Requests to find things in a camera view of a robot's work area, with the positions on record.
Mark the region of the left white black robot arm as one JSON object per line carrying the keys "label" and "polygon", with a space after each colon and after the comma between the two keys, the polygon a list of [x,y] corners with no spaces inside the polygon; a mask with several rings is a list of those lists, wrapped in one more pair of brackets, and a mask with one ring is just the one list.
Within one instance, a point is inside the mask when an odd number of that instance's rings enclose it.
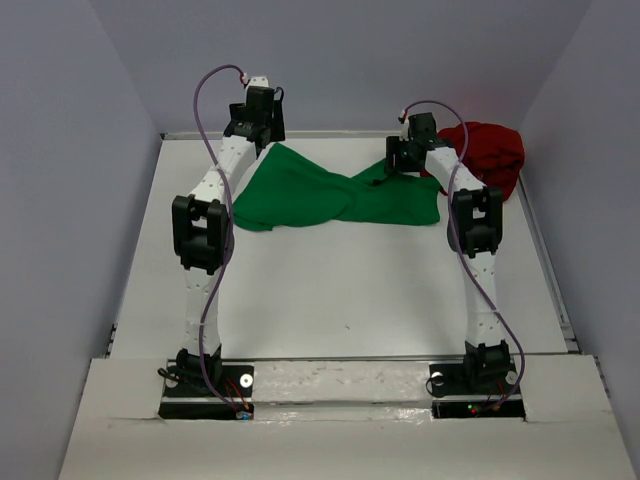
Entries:
{"label": "left white black robot arm", "polygon": [[197,84],[192,107],[211,166],[188,194],[176,196],[171,205],[173,248],[186,280],[186,324],[175,364],[163,374],[189,384],[198,394],[227,402],[218,390],[223,378],[218,301],[234,250],[233,197],[262,151],[285,139],[284,91],[271,86],[265,76],[241,75],[244,100],[229,105],[229,123],[215,149],[199,112],[200,94],[210,78]]}

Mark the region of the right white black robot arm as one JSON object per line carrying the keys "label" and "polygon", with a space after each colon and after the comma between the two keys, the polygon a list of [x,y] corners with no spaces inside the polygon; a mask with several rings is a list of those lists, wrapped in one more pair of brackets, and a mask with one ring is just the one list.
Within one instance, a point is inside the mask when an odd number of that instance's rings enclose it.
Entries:
{"label": "right white black robot arm", "polygon": [[447,396],[502,395],[516,372],[508,340],[513,331],[497,305],[496,258],[503,239],[503,197],[464,165],[439,137],[430,113],[400,115],[401,131],[386,138],[385,172],[426,171],[448,198],[447,241],[463,270],[467,310],[464,356],[430,367],[428,392]]}

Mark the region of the green t shirt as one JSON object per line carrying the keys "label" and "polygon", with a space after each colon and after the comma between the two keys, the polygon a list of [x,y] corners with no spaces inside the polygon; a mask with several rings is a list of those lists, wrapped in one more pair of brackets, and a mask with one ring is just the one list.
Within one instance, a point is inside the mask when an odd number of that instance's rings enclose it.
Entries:
{"label": "green t shirt", "polygon": [[430,226],[441,219],[439,193],[435,178],[389,174],[382,160],[348,177],[277,144],[234,201],[234,223],[253,232],[332,220]]}

